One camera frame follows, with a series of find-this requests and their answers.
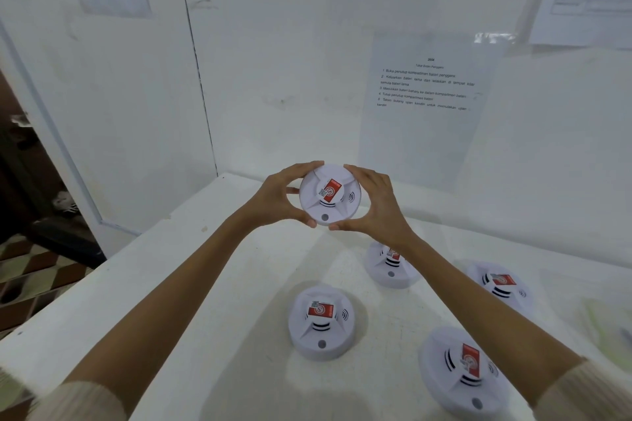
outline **patterned floor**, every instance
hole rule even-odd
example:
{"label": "patterned floor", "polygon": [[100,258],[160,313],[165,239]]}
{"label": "patterned floor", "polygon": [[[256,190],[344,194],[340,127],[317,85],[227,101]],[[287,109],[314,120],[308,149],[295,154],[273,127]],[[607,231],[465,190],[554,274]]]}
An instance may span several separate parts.
{"label": "patterned floor", "polygon": [[[0,245],[0,340],[92,270],[22,235]],[[32,395],[0,369],[0,420],[26,418]]]}

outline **right hand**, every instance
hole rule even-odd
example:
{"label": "right hand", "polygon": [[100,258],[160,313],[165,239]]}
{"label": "right hand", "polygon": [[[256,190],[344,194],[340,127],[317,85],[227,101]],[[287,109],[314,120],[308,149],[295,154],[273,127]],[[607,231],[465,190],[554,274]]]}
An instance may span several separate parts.
{"label": "right hand", "polygon": [[391,249],[397,251],[404,249],[411,237],[416,235],[401,214],[393,193],[391,178],[386,174],[366,168],[353,165],[344,165],[344,167],[368,193],[371,208],[362,218],[338,221],[330,224],[329,229],[331,231],[359,231]]}

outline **red label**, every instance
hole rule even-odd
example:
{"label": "red label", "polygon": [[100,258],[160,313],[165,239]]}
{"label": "red label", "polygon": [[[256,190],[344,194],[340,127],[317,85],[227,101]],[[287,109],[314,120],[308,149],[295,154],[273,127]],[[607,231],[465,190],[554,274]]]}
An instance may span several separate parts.
{"label": "red label", "polygon": [[480,370],[478,368],[480,362],[480,353],[476,348],[463,343],[463,353],[461,359],[465,362],[468,372],[475,377],[479,377]]}
{"label": "red label", "polygon": [[325,185],[325,188],[320,190],[319,195],[323,197],[326,203],[329,203],[336,196],[336,193],[341,187],[342,185],[332,178],[329,180],[329,183]]}
{"label": "red label", "polygon": [[334,317],[334,305],[330,305],[328,303],[319,303],[312,302],[309,309],[307,310],[307,314],[310,316],[322,316],[323,318],[333,318]]}
{"label": "red label", "polygon": [[496,284],[516,284],[513,278],[508,274],[492,274],[492,279]]}

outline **white table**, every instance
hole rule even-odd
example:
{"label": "white table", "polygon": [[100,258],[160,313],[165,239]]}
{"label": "white table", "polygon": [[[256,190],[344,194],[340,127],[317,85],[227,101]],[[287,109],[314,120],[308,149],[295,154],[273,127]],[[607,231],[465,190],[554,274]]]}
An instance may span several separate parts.
{"label": "white table", "polygon": [[[51,391],[259,185],[230,174],[217,178],[2,340],[0,365],[37,393]],[[518,273],[536,296],[535,320],[616,372],[557,318],[540,277],[547,269],[603,281],[630,270],[409,222],[450,261],[487,260]],[[132,419],[452,419],[425,389],[416,351],[432,329],[458,323],[423,280],[402,291],[376,286],[361,264],[370,241],[293,221],[255,231],[235,251]],[[318,281],[347,292],[358,324],[352,349],[326,363],[296,353],[286,325],[294,295]],[[516,391],[506,418],[532,419]]]}

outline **smoke detector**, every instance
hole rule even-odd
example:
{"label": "smoke detector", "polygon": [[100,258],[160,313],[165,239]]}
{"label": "smoke detector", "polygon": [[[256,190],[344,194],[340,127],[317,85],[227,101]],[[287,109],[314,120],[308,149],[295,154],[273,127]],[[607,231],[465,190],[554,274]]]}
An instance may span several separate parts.
{"label": "smoke detector", "polygon": [[328,225],[355,215],[361,190],[358,181],[346,168],[323,165],[303,178],[298,197],[303,210],[316,223]]}
{"label": "smoke detector", "polygon": [[418,355],[428,391],[456,417],[489,419],[507,406],[509,381],[465,330],[433,330]]}
{"label": "smoke detector", "polygon": [[376,241],[368,248],[364,267],[373,281],[387,288],[408,288],[422,277],[397,251]]}
{"label": "smoke detector", "polygon": [[494,263],[473,261],[467,275],[523,316],[533,314],[533,294],[529,287],[507,268]]}
{"label": "smoke detector", "polygon": [[296,297],[288,327],[296,351],[312,361],[329,361],[351,348],[355,313],[342,292],[319,284]]}

